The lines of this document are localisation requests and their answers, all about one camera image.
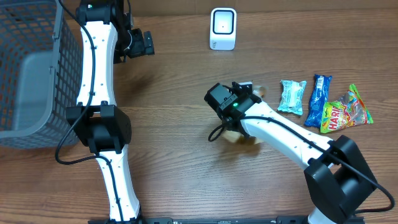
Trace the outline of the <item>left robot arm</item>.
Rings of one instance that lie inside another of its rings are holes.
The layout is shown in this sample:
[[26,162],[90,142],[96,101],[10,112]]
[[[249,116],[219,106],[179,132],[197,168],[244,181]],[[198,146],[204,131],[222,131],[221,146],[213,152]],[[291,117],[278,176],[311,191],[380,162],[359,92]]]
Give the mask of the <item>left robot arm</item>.
[[127,58],[155,53],[152,35],[133,27],[124,1],[81,1],[72,16],[81,27],[83,69],[76,104],[66,110],[70,131],[90,150],[109,198],[105,223],[143,223],[128,163],[132,129],[118,108],[113,67]]

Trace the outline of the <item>green gummy candy bag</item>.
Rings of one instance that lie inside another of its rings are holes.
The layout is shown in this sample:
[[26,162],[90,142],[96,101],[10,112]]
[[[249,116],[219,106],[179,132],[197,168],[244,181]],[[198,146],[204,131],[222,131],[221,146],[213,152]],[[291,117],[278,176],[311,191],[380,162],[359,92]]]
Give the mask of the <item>green gummy candy bag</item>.
[[373,122],[356,85],[351,84],[343,96],[324,104],[320,132],[325,134]]

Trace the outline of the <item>mint green snack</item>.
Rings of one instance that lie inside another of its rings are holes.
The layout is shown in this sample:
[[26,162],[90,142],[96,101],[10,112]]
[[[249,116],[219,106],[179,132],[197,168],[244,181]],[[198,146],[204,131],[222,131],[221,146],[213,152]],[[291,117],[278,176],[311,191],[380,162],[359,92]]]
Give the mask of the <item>mint green snack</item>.
[[281,80],[282,94],[281,101],[277,108],[278,111],[303,115],[302,98],[307,82],[296,82],[293,80]]

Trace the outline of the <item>beige snack bag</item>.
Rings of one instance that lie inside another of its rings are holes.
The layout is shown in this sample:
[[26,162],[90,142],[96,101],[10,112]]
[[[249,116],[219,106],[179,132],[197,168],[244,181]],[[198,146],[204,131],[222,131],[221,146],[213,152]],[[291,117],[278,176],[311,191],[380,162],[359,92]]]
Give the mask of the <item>beige snack bag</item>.
[[[260,85],[254,85],[252,88],[252,92],[261,99],[264,99],[267,90],[268,90],[267,86],[260,86]],[[234,131],[225,131],[221,136],[231,143],[246,145],[246,146],[253,146],[263,142],[262,140],[255,137],[246,138],[241,133]]]

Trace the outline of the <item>blue cookie pack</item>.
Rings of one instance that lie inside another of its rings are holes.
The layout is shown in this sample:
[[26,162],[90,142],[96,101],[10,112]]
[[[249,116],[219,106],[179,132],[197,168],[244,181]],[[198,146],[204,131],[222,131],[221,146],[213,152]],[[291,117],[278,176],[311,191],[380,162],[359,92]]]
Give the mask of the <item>blue cookie pack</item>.
[[320,128],[324,104],[328,101],[329,87],[332,76],[314,74],[314,89],[309,100],[308,116],[305,126]]

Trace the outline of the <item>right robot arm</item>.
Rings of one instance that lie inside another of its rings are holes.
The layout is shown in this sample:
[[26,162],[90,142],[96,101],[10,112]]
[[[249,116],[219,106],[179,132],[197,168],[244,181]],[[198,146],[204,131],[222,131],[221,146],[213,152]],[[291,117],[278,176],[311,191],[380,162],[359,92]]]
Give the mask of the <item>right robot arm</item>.
[[315,206],[307,223],[351,223],[375,191],[375,176],[352,139],[332,140],[291,122],[255,95],[251,83],[217,83],[204,100],[221,120],[219,131],[264,141],[303,169]]

